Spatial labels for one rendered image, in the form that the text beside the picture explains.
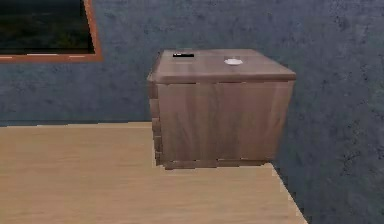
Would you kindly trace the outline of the brown wooden chest of drawers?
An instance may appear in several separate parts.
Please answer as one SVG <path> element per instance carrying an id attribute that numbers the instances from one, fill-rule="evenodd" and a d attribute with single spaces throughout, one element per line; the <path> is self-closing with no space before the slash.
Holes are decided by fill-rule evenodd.
<path id="1" fill-rule="evenodd" d="M 227 65 L 228 58 L 243 64 Z M 294 71 L 253 49 L 161 51 L 147 78 L 156 163 L 184 169 L 274 160 L 295 81 Z"/>

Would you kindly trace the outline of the window with orange frame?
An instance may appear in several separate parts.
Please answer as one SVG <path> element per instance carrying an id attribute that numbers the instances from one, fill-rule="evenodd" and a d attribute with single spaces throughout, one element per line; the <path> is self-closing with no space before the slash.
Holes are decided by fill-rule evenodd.
<path id="1" fill-rule="evenodd" d="M 102 60 L 94 0 L 0 0 L 0 63 Z"/>

